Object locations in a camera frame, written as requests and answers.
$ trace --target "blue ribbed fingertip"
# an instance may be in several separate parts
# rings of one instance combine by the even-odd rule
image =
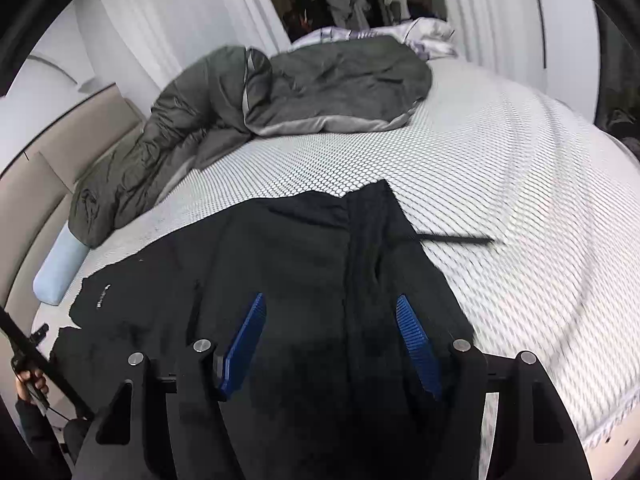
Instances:
[[[229,352],[226,353],[224,378],[220,384],[220,391],[226,395],[227,399],[242,386],[266,321],[267,304],[262,294],[258,294]]]
[[[435,399],[440,400],[442,396],[440,364],[431,350],[429,338],[424,333],[404,294],[396,303],[396,321],[422,387],[433,394]]]

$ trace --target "white mesh mattress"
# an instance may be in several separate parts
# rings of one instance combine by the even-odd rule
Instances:
[[[255,140],[191,173],[89,253],[59,307],[42,305],[48,351],[83,277],[232,204],[306,190],[343,195],[386,178],[420,231],[489,235],[489,247],[424,243],[484,352],[529,349],[585,447],[640,391],[640,170],[565,106],[453,59],[411,123],[370,134]],[[495,423],[483,428],[486,469]]]

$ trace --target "light blue pillow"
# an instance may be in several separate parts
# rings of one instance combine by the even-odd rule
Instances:
[[[68,222],[33,279],[33,292],[43,303],[59,305],[78,273],[89,247],[71,234]]]

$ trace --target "upholstered headboard panel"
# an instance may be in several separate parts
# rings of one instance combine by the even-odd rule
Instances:
[[[33,279],[68,218],[76,182],[141,124],[111,85],[43,131],[0,177],[0,304],[25,333],[40,306]]]

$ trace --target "sleeve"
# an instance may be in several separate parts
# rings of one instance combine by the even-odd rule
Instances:
[[[20,417],[27,444],[42,468],[49,471],[49,478],[70,480],[71,471],[47,417],[42,416],[37,406],[21,399],[15,403],[15,409]]]

